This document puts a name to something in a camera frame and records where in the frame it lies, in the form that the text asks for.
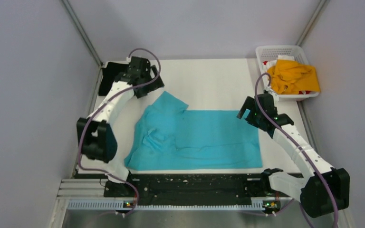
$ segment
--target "white laundry basket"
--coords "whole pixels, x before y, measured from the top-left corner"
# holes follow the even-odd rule
[[[293,56],[295,60],[301,64],[308,65],[308,61],[306,59],[306,55],[301,47],[295,45],[268,45],[268,46],[260,46],[255,49],[255,54],[257,55],[257,61],[259,70],[261,74],[267,71],[266,66],[263,64],[264,61],[276,60],[278,56],[286,55]],[[264,88],[267,87],[269,83],[268,76],[264,76],[262,78],[264,83]],[[317,96],[318,92],[311,92],[309,94],[298,94],[298,95],[280,95],[273,91],[269,92],[273,95],[276,101],[285,101],[285,100],[296,100],[301,101],[308,97]]]

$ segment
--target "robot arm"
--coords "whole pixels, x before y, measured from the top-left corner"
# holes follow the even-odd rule
[[[87,127],[87,132],[83,139],[82,154],[91,160],[100,160],[105,163],[109,163],[115,157],[117,141],[109,123],[115,121],[125,104],[132,97],[136,96],[137,98],[141,98],[151,91],[164,87],[162,79],[158,77],[151,84],[135,88],[137,85],[151,81],[156,74],[156,67],[154,65],[150,66],[150,61],[148,59],[140,57],[131,57],[129,64],[111,63],[110,65],[109,63],[107,67],[103,69],[103,80],[100,85],[99,94],[106,94],[106,97],[97,109],[103,105],[106,106],[94,117]],[[119,94],[113,100],[110,100],[111,97],[123,90],[127,91]],[[77,122],[79,142],[86,123],[86,118],[79,118]]]
[[[266,131],[275,142],[282,146],[303,175],[303,178],[296,178],[281,169],[266,169],[261,175],[264,190],[267,192],[280,191],[299,201],[305,212],[312,218],[334,211],[326,189],[300,150],[301,147],[327,181],[338,209],[347,208],[349,206],[350,178],[345,169],[335,169],[316,153],[301,137],[293,121],[286,114],[278,114],[272,95],[261,94],[258,95],[258,98],[264,111],[300,146],[295,146],[283,132],[276,129],[261,113],[255,100],[251,97],[247,97],[237,117],[241,119],[246,109],[249,109],[250,114],[246,117],[246,121]]]

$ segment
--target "gray wall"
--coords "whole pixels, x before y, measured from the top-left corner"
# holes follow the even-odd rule
[[[42,228],[98,67],[59,0],[0,0],[0,228]]]
[[[331,1],[303,48],[322,90],[305,101],[319,152],[350,173],[350,208],[365,227],[365,1]]]
[[[71,0],[103,61],[146,47],[162,59],[255,57],[295,44],[318,0]]]

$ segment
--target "white work surface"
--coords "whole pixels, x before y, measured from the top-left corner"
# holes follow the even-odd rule
[[[151,105],[163,91],[167,91],[187,103],[188,110],[240,110],[247,96],[254,97],[255,81],[260,75],[256,59],[189,59],[162,60],[161,77],[164,88],[137,99],[133,97],[121,111],[115,123],[110,123],[118,142],[116,156],[125,158],[134,141],[134,128],[145,108]],[[262,93],[260,82],[258,93]],[[103,101],[99,96],[96,105]],[[306,131],[296,101],[276,102],[278,113],[286,113],[294,121],[300,134],[307,140]],[[261,173],[267,168],[280,168],[288,173],[299,173],[299,169],[264,131],[259,131],[262,168],[217,169],[217,170],[162,170],[134,171],[132,173]],[[101,161],[82,157],[86,168],[102,168]],[[79,173],[97,173],[79,170]]]

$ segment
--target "yellow cloth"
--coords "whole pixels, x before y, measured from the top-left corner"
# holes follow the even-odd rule
[[[299,91],[321,92],[316,69],[292,60],[278,59],[267,71],[271,88],[277,94],[298,94]]]

